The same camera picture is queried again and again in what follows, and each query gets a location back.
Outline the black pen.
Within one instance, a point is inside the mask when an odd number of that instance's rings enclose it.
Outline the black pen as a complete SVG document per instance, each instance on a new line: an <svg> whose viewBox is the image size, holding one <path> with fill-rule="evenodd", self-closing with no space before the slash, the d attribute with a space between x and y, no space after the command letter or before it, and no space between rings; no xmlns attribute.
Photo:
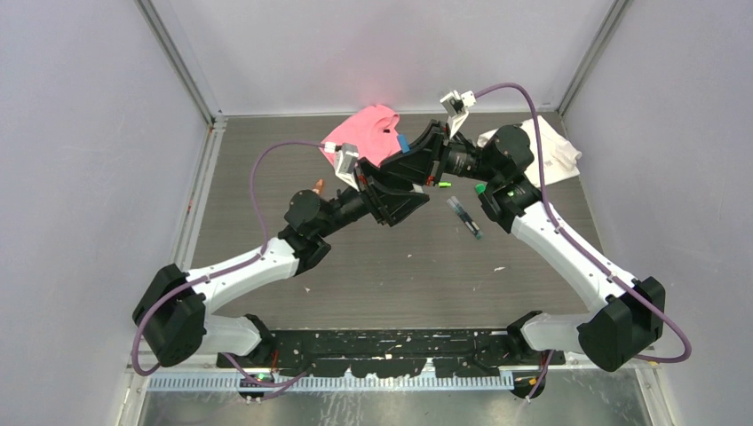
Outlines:
<svg viewBox="0 0 753 426"><path fill-rule="evenodd" d="M448 198L447 204L471 230L475 228L470 215L466 212L463 205L455 196Z"/></svg>

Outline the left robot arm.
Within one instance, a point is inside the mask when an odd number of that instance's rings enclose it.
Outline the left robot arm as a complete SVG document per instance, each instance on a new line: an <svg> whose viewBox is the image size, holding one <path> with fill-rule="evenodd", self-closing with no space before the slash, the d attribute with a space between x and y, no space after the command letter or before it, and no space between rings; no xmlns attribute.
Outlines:
<svg viewBox="0 0 753 426"><path fill-rule="evenodd" d="M229 352L253 367L273 354L271 336L250 314L215 312L266 284L314 268L331 250L326 237L367 216L395 226L430 200L418 185L383 173L368 162L355 168L355 185L325 200L312 190L293 195L286 226L260 247L220 264L189 272L176 264L157 271L133 311L134 343L147 343L158 367L173 367L197 353Z"/></svg>

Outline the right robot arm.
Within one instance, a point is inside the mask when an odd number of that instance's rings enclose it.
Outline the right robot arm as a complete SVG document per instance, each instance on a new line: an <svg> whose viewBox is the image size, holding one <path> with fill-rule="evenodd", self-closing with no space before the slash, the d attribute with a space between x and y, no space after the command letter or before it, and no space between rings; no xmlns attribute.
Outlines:
<svg viewBox="0 0 753 426"><path fill-rule="evenodd" d="M529 363L544 350L571 351L614 372L661 338L665 288L612 264L561 218L525 174L535 160L530 145L518 125L505 125L476 146L433 121L408 151L387 157L379 169L414 185L434 185L445 173L483 182L478 197L487 217L546 260L588 310L530 312L512 325L509 355Z"/></svg>

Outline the green gel pen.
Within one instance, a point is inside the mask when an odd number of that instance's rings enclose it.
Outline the green gel pen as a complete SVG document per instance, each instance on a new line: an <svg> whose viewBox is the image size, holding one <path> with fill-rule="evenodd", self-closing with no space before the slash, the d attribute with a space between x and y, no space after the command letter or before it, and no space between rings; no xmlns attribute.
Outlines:
<svg viewBox="0 0 753 426"><path fill-rule="evenodd" d="M483 233L476 222L472 219L470 214L465 210L463 204L455 196L448 199L448 204L453 208L454 212L468 227L469 231L474 235L474 237L477 240L480 240L483 237Z"/></svg>

